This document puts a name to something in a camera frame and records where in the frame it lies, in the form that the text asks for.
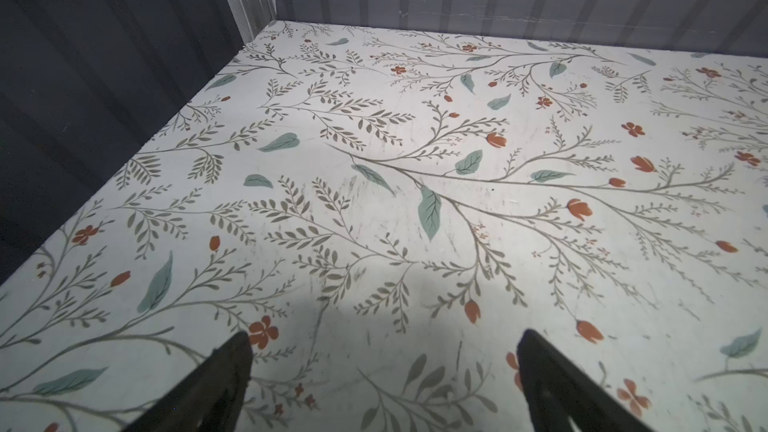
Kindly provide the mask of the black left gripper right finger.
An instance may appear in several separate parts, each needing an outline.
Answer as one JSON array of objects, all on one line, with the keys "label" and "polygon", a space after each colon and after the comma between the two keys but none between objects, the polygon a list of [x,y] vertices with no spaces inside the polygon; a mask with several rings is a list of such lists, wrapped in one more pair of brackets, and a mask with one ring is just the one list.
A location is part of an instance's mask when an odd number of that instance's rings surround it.
[{"label": "black left gripper right finger", "polygon": [[517,357],[534,430],[650,431],[537,331],[525,330]]}]

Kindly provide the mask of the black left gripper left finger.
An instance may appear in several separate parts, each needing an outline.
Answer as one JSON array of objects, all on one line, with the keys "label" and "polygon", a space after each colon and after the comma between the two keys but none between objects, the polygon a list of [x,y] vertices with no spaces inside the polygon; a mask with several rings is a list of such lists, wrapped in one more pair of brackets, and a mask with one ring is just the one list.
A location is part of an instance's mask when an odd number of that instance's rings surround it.
[{"label": "black left gripper left finger", "polygon": [[187,375],[128,431],[233,431],[250,381],[253,352],[238,332]]}]

